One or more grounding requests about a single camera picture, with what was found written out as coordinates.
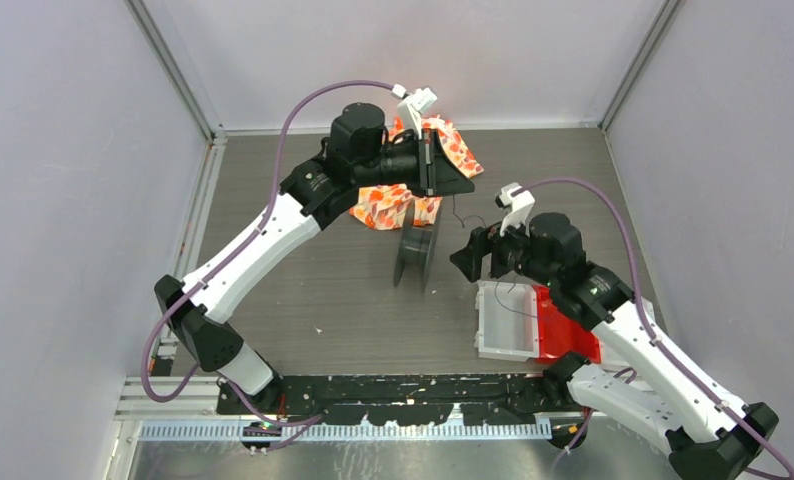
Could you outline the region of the black cable spool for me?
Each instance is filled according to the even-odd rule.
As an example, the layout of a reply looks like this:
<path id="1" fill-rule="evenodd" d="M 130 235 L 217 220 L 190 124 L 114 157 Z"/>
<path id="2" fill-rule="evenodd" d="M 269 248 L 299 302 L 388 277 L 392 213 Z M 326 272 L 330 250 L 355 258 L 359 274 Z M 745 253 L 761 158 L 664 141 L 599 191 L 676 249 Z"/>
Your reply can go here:
<path id="1" fill-rule="evenodd" d="M 419 218 L 416 204 L 416 201 L 412 201 L 408 204 L 403 218 L 392 281 L 393 286 L 397 287 L 400 284 L 406 267 L 417 266 L 421 278 L 420 291 L 426 292 L 432 270 L 440 224 L 435 221 L 431 225 L 416 226 L 415 220 Z"/>

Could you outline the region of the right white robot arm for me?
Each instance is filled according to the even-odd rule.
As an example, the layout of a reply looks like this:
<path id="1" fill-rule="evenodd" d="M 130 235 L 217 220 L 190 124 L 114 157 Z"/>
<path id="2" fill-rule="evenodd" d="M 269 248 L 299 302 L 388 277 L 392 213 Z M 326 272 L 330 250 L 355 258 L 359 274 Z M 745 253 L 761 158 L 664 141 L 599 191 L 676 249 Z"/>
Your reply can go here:
<path id="1" fill-rule="evenodd" d="M 546 286 L 560 313 L 621 356 L 651 388 L 613 378 L 585 356 L 568 352 L 548 367 L 544 397 L 557 410 L 597 410 L 635 432 L 669 460 L 682 479 L 736 479 L 779 423 L 765 403 L 749 404 L 703 372 L 647 314 L 611 270 L 586 257 L 580 231 L 561 213 L 526 226 L 493 224 L 471 231 L 451 262 L 470 282 L 509 272 Z"/>

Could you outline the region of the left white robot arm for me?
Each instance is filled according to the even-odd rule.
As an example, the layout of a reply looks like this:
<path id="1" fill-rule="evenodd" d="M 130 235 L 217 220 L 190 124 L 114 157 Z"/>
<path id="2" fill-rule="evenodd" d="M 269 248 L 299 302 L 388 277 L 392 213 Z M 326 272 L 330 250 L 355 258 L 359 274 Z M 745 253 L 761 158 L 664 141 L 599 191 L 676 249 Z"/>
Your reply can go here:
<path id="1" fill-rule="evenodd" d="M 271 412 L 280 398 L 281 376 L 229 325 L 235 308 L 282 259 L 355 206 L 362 188 L 400 184 L 416 197 L 475 189 L 432 129 L 420 127 L 389 139 L 379 107 L 346 106 L 332 121 L 320 152 L 279 183 L 255 220 L 186 279 L 165 275 L 156 282 L 163 325 L 199 369 L 234 384 L 253 412 Z"/>

